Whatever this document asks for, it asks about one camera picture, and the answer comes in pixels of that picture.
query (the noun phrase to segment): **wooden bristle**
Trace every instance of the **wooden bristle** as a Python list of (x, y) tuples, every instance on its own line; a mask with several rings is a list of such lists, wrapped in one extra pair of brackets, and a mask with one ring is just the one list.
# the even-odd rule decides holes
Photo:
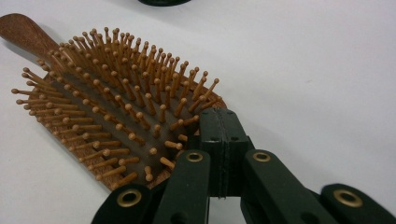
[(30, 91), (18, 105), (35, 116), (97, 180), (113, 190), (155, 186), (198, 130), (198, 114), (218, 105), (208, 73), (119, 29), (74, 36), (38, 60), (44, 78), (23, 68)]

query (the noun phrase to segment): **white table surface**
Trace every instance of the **white table surface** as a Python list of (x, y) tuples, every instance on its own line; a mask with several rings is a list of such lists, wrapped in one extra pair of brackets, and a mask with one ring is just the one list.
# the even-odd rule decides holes
[[(56, 42), (119, 27), (200, 66), (307, 188), (344, 183), (396, 215), (395, 1), (0, 2), (12, 12)], [(109, 192), (10, 92), (27, 89), (23, 67), (41, 72), (34, 60), (0, 40), (0, 223), (90, 223)], [(210, 206), (209, 223), (244, 223), (238, 199)]]

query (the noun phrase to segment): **brush bristle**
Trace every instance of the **brush bristle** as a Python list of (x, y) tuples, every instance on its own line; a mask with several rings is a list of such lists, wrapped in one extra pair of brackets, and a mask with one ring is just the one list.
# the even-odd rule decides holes
[(24, 68), (34, 89), (12, 92), (28, 95), (17, 104), (109, 189), (131, 182), (153, 187), (170, 175), (186, 136), (198, 130), (198, 114), (224, 106), (213, 92), (219, 80), (207, 89), (207, 72), (195, 82), (198, 67), (186, 77), (188, 62), (149, 42), (141, 48), (140, 38), (134, 42), (119, 29), (105, 32), (93, 29), (60, 44), (49, 53), (51, 67), (38, 60), (49, 75)]

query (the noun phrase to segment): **wooden handle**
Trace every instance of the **wooden handle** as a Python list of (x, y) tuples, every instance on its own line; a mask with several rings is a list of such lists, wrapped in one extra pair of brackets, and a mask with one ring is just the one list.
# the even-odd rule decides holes
[(51, 63), (50, 50), (59, 48), (34, 21), (21, 14), (8, 14), (0, 18), (0, 36), (48, 63)]

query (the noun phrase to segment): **brass ring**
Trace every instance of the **brass ring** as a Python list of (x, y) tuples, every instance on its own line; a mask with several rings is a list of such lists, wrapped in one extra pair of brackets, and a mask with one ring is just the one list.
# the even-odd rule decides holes
[(333, 192), (334, 198), (349, 207), (361, 207), (363, 201), (355, 193), (346, 189), (337, 189)]
[(203, 158), (204, 158), (204, 156), (198, 152), (192, 152), (187, 155), (187, 160), (192, 161), (192, 162), (201, 161)]
[(253, 154), (253, 159), (256, 161), (270, 161), (271, 157), (264, 152), (256, 152)]
[[(134, 198), (132, 200), (125, 200), (125, 196), (133, 194)], [(140, 193), (139, 190), (137, 189), (127, 189), (121, 194), (119, 194), (119, 197), (117, 198), (117, 203), (121, 207), (132, 207), (136, 204), (138, 204), (142, 200), (142, 193)]]

